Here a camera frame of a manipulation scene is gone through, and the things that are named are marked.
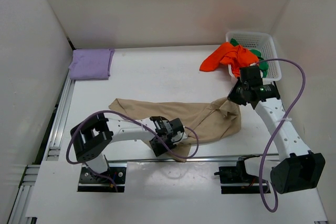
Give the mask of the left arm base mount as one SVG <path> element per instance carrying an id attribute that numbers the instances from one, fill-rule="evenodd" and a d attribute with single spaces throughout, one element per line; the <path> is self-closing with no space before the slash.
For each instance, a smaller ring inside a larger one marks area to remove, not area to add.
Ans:
<path id="1" fill-rule="evenodd" d="M 78 180 L 78 192 L 123 193 L 127 174 L 126 163 L 109 163 L 109 169 L 102 175 L 96 175 L 83 166 Z"/>

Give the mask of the purple t shirt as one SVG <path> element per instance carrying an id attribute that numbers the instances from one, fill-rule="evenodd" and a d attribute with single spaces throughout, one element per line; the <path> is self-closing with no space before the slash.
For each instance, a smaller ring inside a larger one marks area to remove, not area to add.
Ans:
<path id="1" fill-rule="evenodd" d="M 76 49 L 69 66 L 71 80 L 108 80 L 114 49 Z"/>

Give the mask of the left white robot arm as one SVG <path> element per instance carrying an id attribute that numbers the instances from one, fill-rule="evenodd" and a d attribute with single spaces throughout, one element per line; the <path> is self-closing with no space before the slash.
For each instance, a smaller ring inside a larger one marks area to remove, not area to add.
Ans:
<path id="1" fill-rule="evenodd" d="M 107 118 L 107 111 L 95 113 L 70 131 L 71 144 L 78 163 L 87 164 L 93 171 L 103 174 L 108 170 L 102 152 L 115 142 L 141 140 L 149 143 L 159 157 L 187 139 L 185 127 L 179 118 L 168 120 L 162 116 L 134 120 L 119 112 L 117 119 Z"/>

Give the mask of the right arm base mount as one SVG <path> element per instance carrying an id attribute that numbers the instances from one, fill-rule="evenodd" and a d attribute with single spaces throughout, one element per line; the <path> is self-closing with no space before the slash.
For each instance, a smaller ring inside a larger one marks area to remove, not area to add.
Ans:
<path id="1" fill-rule="evenodd" d="M 220 180 L 222 195 L 259 194 L 258 175 L 246 172 L 244 161 L 259 155 L 216 158 L 218 170 L 214 176 Z"/>

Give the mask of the beige t shirt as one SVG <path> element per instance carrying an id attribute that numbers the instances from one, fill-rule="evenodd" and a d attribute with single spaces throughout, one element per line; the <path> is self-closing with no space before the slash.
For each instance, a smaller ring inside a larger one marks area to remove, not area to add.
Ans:
<path id="1" fill-rule="evenodd" d="M 241 112 L 238 105 L 226 97 L 211 103 L 146 102 L 115 99 L 109 109 L 132 119 L 162 116 L 168 120 L 179 118 L 183 125 L 194 130 L 200 144 L 218 142 L 241 130 Z"/>

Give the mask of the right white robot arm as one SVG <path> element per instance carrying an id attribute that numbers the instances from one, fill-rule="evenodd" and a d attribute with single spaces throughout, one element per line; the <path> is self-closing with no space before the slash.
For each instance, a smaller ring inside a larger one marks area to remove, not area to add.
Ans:
<path id="1" fill-rule="evenodd" d="M 243 67 L 227 98 L 238 105 L 251 104 L 274 136 L 279 155 L 279 162 L 265 160 L 263 166 L 261 156 L 241 157 L 237 162 L 240 177 L 257 177 L 262 171 L 262 180 L 280 194 L 316 188 L 326 161 L 311 151 L 285 115 L 276 85 L 264 84 L 257 66 Z"/>

